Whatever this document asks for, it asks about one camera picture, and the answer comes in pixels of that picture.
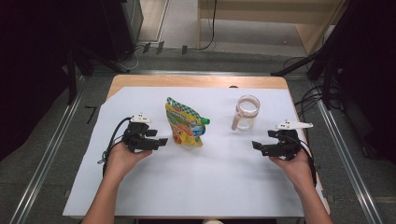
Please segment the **yellow spout pouch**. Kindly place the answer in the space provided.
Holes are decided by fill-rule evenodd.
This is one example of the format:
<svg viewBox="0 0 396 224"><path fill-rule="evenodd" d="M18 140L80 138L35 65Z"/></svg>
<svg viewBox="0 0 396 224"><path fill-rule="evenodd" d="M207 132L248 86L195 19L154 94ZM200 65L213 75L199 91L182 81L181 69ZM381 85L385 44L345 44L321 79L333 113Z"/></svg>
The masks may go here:
<svg viewBox="0 0 396 224"><path fill-rule="evenodd" d="M201 136L205 126L201 116L194 109L174 100L166 99L165 112L176 144L186 147L201 147Z"/></svg>

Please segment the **dark curtain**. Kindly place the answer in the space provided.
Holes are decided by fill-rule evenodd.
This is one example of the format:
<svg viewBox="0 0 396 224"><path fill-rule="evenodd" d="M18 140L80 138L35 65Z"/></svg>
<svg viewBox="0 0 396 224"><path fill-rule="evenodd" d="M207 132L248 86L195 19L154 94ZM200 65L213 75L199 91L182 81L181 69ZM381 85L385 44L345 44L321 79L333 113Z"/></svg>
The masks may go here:
<svg viewBox="0 0 396 224"><path fill-rule="evenodd" d="M396 164L396 0L353 0L340 46L345 112L363 154Z"/></svg>
<svg viewBox="0 0 396 224"><path fill-rule="evenodd" d="M0 0L0 161L70 85L63 70L89 0Z"/></svg>

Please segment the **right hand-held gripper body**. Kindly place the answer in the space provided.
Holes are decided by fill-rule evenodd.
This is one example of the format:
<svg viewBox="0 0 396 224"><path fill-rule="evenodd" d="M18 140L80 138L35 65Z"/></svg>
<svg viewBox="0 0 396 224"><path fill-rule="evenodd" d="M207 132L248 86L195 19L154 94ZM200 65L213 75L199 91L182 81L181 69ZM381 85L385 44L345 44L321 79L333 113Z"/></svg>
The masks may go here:
<svg viewBox="0 0 396 224"><path fill-rule="evenodd" d="M270 157L284 157L287 161L290 161L295 155L304 147L302 141L297 134L297 129L312 128L312 123L305 123L300 121L285 120L280 124L276 125L275 131L277 131L278 142L272 147Z"/></svg>

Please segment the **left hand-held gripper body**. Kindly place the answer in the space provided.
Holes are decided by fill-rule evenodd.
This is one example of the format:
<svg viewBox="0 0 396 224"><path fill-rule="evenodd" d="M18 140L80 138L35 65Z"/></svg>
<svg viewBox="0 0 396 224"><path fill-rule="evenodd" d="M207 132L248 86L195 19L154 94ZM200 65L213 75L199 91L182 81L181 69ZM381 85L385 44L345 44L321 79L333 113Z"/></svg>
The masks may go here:
<svg viewBox="0 0 396 224"><path fill-rule="evenodd" d="M151 150L146 133L149 130L150 119L143 114L133 116L123 133L121 141L132 151L137 149Z"/></svg>

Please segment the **person's right hand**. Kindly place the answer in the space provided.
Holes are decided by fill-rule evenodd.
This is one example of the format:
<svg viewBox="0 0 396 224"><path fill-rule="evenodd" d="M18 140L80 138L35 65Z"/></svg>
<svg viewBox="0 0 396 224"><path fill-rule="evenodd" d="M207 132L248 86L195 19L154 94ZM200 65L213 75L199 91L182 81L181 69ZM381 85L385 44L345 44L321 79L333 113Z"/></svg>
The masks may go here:
<svg viewBox="0 0 396 224"><path fill-rule="evenodd" d="M314 187L308 157L302 150L290 161L285 161L278 157L270 157L269 160L284 171L297 191Z"/></svg>

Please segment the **wooden bench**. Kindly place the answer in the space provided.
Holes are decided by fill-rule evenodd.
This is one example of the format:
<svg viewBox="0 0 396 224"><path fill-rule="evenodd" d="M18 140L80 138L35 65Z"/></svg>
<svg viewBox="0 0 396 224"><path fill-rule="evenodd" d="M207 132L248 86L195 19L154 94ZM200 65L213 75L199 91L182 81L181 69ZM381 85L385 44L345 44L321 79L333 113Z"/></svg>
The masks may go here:
<svg viewBox="0 0 396 224"><path fill-rule="evenodd" d="M197 0L197 20L292 23L307 55L336 24L346 0Z"/></svg>

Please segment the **black metal stand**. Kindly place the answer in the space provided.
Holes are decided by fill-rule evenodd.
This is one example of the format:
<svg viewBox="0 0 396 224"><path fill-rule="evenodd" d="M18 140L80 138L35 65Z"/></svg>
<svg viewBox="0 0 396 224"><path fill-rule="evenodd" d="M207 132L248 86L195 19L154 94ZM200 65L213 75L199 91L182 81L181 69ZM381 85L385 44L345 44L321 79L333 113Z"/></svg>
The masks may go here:
<svg viewBox="0 0 396 224"><path fill-rule="evenodd" d="M328 109L330 109L330 95L332 75L335 73L335 64L338 54L341 52L341 45L347 39L350 29L355 22L359 7L364 0L350 0L345 12L339 22L334 26L332 33L324 41L324 44L317 51L309 56L302 58L300 61L293 63L280 71L270 74L271 77L284 77L294 70L311 63L306 77L308 80L317 80L324 75L322 100Z"/></svg>

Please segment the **clear jar with beige handle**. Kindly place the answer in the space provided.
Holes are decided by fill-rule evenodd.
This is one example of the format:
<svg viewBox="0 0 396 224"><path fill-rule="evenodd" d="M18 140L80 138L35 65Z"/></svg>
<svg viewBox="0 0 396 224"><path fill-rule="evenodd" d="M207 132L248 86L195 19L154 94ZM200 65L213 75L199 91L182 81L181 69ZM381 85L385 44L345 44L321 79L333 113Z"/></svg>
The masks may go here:
<svg viewBox="0 0 396 224"><path fill-rule="evenodd" d="M241 96L236 104L232 130L248 130L254 126L261 108L260 101L253 95Z"/></svg>

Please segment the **metal floor rail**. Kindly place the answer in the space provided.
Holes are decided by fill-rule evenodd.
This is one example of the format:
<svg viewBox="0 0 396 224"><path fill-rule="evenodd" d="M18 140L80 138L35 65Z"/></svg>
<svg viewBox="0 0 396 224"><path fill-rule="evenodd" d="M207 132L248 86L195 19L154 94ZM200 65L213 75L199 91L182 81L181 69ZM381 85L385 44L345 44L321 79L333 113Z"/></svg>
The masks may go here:
<svg viewBox="0 0 396 224"><path fill-rule="evenodd" d="M74 117L81 100L82 93L80 92L76 98L66 107L61 121L59 122L54 134L52 135L40 163L37 165L33 177L24 190L21 200L15 210L13 217L9 224L24 224L29 212L35 202L35 199L45 181L49 169L54 161L57 151L62 143L67 129Z"/></svg>
<svg viewBox="0 0 396 224"><path fill-rule="evenodd" d="M361 205L361 209L368 221L368 224L385 224L376 208L372 194L366 187L366 184L364 183L361 174L349 153L347 144L338 129L332 112L322 101L318 102L318 108L320 110L321 116L324 119L327 129L330 132L330 136L335 144L336 151L344 165L349 182L351 183L351 186Z"/></svg>

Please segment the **black cabinet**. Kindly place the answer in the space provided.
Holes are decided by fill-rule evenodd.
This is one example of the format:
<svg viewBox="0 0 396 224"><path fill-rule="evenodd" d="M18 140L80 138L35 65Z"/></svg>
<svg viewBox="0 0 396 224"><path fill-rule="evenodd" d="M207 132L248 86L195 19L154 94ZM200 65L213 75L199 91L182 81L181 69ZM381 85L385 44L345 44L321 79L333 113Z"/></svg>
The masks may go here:
<svg viewBox="0 0 396 224"><path fill-rule="evenodd" d="M135 51L144 20L140 0L101 0L106 18L108 56L120 62Z"/></svg>

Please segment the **black tripod stand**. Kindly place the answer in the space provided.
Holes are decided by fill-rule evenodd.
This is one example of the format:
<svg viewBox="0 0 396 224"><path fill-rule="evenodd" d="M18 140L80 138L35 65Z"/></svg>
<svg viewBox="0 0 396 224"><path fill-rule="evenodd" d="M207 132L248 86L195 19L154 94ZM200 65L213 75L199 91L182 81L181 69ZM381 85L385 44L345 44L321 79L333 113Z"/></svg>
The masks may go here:
<svg viewBox="0 0 396 224"><path fill-rule="evenodd" d="M96 60L105 67L118 73L126 73L128 69L122 68L116 63L111 62L108 59L100 56L84 46L70 47L66 53L66 67L67 67L67 80L68 80L68 104L71 105L77 98L77 79L76 79L76 67L83 76L91 76L94 69L91 64L91 59Z"/></svg>

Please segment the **person's left hand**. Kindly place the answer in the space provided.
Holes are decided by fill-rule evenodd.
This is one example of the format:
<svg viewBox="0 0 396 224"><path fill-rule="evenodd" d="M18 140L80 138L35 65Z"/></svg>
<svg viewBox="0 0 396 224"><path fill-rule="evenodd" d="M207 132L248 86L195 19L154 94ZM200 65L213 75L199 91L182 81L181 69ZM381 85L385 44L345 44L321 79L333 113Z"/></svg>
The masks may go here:
<svg viewBox="0 0 396 224"><path fill-rule="evenodd" d="M121 180L146 157L150 156L151 150L131 152L122 142L117 143L110 150L105 171L105 180L120 183Z"/></svg>

